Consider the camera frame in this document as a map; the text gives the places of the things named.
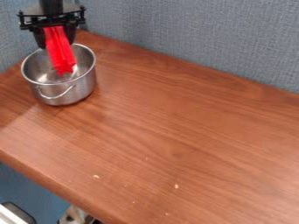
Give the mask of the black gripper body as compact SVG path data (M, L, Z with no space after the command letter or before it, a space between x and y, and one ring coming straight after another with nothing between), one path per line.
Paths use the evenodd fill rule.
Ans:
M40 27L80 25L85 23L85 7L65 0L37 0L32 6L19 10L21 30Z

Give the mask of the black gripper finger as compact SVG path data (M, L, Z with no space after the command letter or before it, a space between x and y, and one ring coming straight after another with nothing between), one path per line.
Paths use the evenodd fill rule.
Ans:
M65 37L69 41L69 44L72 44L73 41L75 41L76 29L77 29L77 26L75 24L65 24L64 25Z
M44 49L45 48L45 34L41 27L32 28L32 34L37 43L37 46Z

